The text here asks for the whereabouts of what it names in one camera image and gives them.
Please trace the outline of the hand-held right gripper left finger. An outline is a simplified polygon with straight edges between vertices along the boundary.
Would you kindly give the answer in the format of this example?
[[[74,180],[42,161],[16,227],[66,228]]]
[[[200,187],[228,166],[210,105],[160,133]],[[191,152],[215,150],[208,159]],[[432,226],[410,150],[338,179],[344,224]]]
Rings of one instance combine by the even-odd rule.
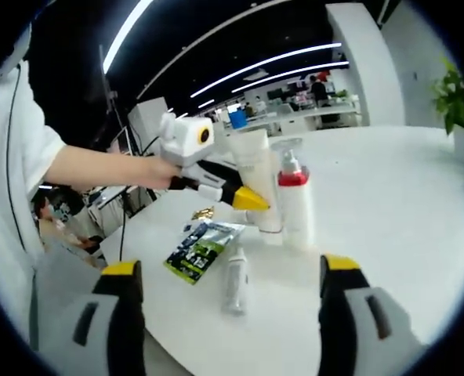
[[[107,266],[57,316],[39,353],[57,375],[145,375],[142,263]]]

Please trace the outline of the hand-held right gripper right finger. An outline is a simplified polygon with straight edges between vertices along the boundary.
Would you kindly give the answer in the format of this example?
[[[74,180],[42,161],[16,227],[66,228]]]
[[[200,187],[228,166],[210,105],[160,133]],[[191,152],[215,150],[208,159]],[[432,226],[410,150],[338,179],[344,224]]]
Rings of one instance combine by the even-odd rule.
[[[425,354],[407,312],[351,258],[322,255],[319,375],[402,375]]]

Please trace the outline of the person's left hand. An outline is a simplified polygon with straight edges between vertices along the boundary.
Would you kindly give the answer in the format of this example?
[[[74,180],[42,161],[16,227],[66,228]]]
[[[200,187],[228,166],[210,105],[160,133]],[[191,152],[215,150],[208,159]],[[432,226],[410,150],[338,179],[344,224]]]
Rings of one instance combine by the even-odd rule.
[[[136,185],[151,190],[166,190],[172,178],[180,174],[181,168],[160,157],[142,157],[136,174]]]

